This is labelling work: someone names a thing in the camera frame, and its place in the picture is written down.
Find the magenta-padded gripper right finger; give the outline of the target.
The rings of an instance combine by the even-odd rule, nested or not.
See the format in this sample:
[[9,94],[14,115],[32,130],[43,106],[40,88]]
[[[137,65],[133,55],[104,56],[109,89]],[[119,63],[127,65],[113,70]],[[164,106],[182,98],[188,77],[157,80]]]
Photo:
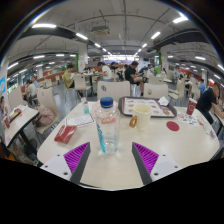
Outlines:
[[157,154],[151,149],[135,142],[132,143],[132,154],[144,185],[182,169],[167,154]]

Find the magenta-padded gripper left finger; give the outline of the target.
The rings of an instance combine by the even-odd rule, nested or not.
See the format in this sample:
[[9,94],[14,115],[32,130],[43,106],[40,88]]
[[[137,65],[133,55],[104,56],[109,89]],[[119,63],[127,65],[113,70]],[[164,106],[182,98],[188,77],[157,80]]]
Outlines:
[[57,154],[48,160],[41,168],[77,185],[85,169],[90,154],[90,143],[84,143],[68,153]]

